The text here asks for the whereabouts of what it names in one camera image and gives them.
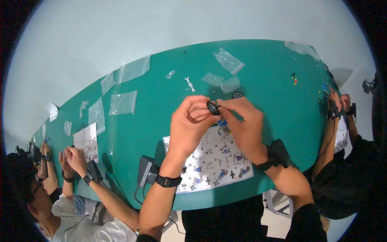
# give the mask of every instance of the black wristband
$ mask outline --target black wristband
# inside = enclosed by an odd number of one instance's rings
[[[65,171],[64,170],[62,170],[62,177],[68,183],[73,183],[75,181],[75,177],[74,176],[72,178],[65,177]]]

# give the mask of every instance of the white wrench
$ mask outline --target white wrench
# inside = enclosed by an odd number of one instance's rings
[[[189,77],[186,77],[184,78],[187,82],[188,82],[188,86],[191,88],[192,92],[194,93],[195,92],[195,89],[192,85],[192,83],[190,83],[190,78]]]

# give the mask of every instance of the cable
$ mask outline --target cable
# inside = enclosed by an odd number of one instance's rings
[[[182,233],[182,232],[180,232],[179,226],[177,226],[177,223],[175,221],[173,221],[171,218],[168,218],[168,219],[171,220],[176,225],[177,232]]]
[[[137,187],[136,191],[134,192],[134,199],[136,199],[136,201],[142,205],[142,202],[140,202],[138,199],[137,199],[137,192],[139,191],[140,187]]]

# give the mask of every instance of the toy wheel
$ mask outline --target toy wheel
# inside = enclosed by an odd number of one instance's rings
[[[232,95],[233,99],[241,98],[243,97],[243,94],[241,92],[234,92]]]

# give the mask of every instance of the chair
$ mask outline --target chair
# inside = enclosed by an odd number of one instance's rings
[[[267,209],[269,209],[273,213],[275,213],[277,215],[281,215],[281,216],[283,216],[285,218],[290,218],[290,219],[292,218],[292,216],[293,216],[293,203],[292,203],[292,201],[291,201],[291,199],[289,197],[285,196],[283,193],[281,193],[276,188],[273,188],[271,190],[268,190],[268,191],[264,192],[263,193],[263,197],[264,197],[264,203],[266,203],[265,207]],[[275,210],[274,209],[274,207],[282,204],[286,200],[289,201],[288,204],[286,204],[284,207],[282,207],[279,210]],[[284,212],[284,210],[287,209],[287,208],[289,208],[289,214]]]

